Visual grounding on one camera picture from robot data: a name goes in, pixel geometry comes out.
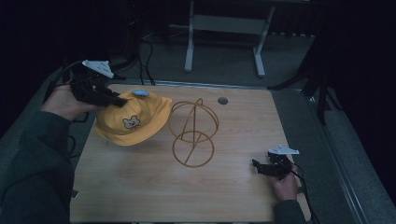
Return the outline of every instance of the hand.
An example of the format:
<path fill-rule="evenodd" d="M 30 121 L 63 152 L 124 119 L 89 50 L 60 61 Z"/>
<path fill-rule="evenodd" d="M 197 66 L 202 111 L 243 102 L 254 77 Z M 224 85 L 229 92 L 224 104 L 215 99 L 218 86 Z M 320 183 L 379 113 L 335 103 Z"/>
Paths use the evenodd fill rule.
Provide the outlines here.
<path fill-rule="evenodd" d="M 41 111 L 47 111 L 59 115 L 68 120 L 76 119 L 80 114 L 97 109 L 97 105 L 89 105 L 76 100 L 69 85 L 57 87 L 41 107 Z"/>
<path fill-rule="evenodd" d="M 297 166 L 292 166 L 292 171 L 297 172 Z M 286 200 L 297 200 L 297 180 L 293 173 L 289 173 L 285 178 L 279 180 L 277 176 L 267 176 L 268 180 L 271 182 L 276 197 L 280 201 Z"/>

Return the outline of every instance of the blue object on hat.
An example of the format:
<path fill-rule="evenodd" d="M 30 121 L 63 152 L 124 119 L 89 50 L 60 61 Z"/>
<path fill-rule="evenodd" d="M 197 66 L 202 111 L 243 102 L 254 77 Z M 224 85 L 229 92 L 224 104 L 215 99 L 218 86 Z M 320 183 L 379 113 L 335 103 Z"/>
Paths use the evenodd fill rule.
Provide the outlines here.
<path fill-rule="evenodd" d="M 132 93 L 137 96 L 149 96 L 149 92 L 145 90 L 134 90 Z"/>

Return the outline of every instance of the dark green sleeve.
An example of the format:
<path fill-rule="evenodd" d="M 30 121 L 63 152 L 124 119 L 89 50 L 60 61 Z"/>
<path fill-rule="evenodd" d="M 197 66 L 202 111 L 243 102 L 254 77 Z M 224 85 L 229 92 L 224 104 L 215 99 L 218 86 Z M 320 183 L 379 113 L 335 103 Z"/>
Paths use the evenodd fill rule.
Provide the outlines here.
<path fill-rule="evenodd" d="M 67 151 L 70 121 L 36 112 L 1 176 L 0 223 L 69 223 L 74 169 Z"/>
<path fill-rule="evenodd" d="M 305 224 L 303 210 L 295 200 L 287 200 L 274 207 L 276 224 Z"/>

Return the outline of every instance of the embroidered bear face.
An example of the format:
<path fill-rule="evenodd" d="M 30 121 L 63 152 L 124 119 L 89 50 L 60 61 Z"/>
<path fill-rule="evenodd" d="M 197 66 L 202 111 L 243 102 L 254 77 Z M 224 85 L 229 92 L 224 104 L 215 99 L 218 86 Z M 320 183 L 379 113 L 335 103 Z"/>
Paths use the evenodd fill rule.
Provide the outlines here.
<path fill-rule="evenodd" d="M 123 119 L 122 121 L 124 122 L 125 128 L 131 130 L 136 130 L 137 126 L 140 124 L 140 119 L 138 119 L 136 115 L 131 116 L 130 119 Z"/>

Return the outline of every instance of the light wood tabletop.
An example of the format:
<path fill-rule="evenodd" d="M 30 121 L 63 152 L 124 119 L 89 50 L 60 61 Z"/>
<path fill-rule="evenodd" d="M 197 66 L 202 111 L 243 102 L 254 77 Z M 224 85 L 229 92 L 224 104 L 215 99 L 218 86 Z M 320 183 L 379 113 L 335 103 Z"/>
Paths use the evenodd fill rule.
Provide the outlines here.
<path fill-rule="evenodd" d="M 181 132 L 191 108 L 175 111 L 171 122 L 155 135 L 129 147 L 114 145 L 91 130 L 76 170 L 74 189 L 79 194 L 71 202 L 72 222 L 274 220 L 273 207 L 278 201 L 266 177 L 251 162 L 269 163 L 268 149 L 288 145 L 271 92 L 119 84 L 109 88 L 119 93 L 153 91 L 171 98 L 173 105 L 202 99 L 219 118 L 219 129 L 211 141 L 196 144 L 188 163 L 208 160 L 212 150 L 213 157 L 207 164 L 191 168 L 174 156 L 175 141 L 177 157 L 185 157 L 191 150 L 190 143 L 176 140 L 170 130 Z M 220 97 L 228 103 L 220 104 Z M 195 129 L 212 134 L 214 120 L 205 111 L 197 111 Z M 298 201 L 309 219 L 305 196 L 299 194 Z"/>

